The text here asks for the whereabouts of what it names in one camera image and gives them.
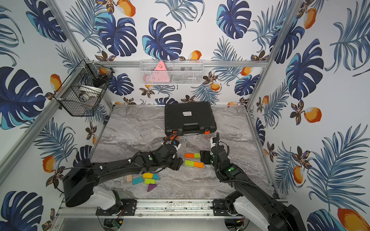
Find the orange square block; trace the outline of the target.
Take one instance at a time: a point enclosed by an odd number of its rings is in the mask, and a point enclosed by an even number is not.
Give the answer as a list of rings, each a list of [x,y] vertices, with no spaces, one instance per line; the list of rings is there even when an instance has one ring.
[[[197,167],[197,168],[204,168],[204,164],[201,163],[201,162],[194,162],[194,167]]]

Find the orange rectangular block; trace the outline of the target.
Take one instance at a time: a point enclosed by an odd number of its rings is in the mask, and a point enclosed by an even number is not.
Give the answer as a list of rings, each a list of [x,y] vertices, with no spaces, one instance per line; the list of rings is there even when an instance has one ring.
[[[195,158],[195,154],[194,153],[185,153],[185,158]]]

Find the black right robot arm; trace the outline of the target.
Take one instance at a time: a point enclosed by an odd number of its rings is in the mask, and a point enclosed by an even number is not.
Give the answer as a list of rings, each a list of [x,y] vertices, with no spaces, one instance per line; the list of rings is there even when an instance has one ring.
[[[225,198],[229,215],[241,215],[262,231],[305,231],[305,224],[298,209],[274,199],[238,165],[231,163],[222,145],[200,151],[203,164],[212,165],[218,180],[235,191]]]

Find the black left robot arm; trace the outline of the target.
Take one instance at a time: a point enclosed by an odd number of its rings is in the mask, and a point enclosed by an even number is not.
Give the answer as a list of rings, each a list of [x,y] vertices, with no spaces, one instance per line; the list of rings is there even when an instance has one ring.
[[[93,194],[93,188],[109,180],[165,168],[178,171],[183,162],[172,144],[163,144],[154,151],[138,151],[124,160],[91,162],[89,158],[83,159],[74,164],[63,179],[65,204],[72,208],[86,203]]]

